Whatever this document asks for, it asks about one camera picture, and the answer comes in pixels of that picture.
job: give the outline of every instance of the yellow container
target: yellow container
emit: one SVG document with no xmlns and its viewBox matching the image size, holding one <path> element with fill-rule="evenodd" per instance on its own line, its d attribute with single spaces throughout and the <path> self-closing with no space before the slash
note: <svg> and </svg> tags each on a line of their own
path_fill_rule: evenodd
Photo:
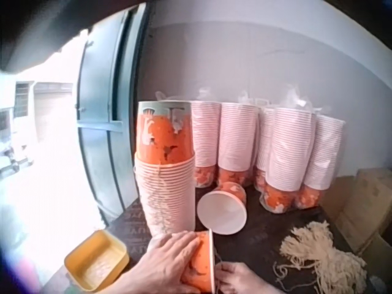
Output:
<svg viewBox="0 0 392 294">
<path fill-rule="evenodd" d="M 125 244 L 105 230 L 94 232 L 64 259 L 72 279 L 86 292 L 108 287 L 128 263 Z"/>
</svg>

